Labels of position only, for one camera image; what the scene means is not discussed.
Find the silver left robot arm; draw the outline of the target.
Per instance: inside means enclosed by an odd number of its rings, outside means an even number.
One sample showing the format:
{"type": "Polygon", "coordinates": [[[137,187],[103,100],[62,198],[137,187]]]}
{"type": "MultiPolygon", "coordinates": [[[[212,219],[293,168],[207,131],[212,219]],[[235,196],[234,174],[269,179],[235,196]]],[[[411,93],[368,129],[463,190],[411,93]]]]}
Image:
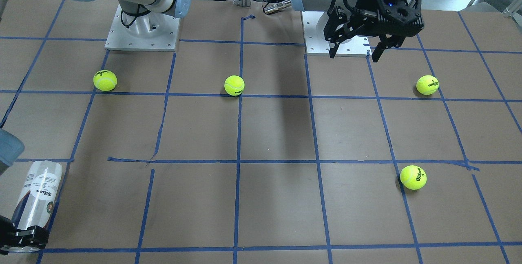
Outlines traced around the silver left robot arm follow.
{"type": "Polygon", "coordinates": [[[319,33],[331,59],[342,44],[356,37],[378,37],[372,52],[377,62],[386,49],[399,48],[425,27],[421,0],[291,0],[291,4],[296,11],[322,13],[319,33]]]}

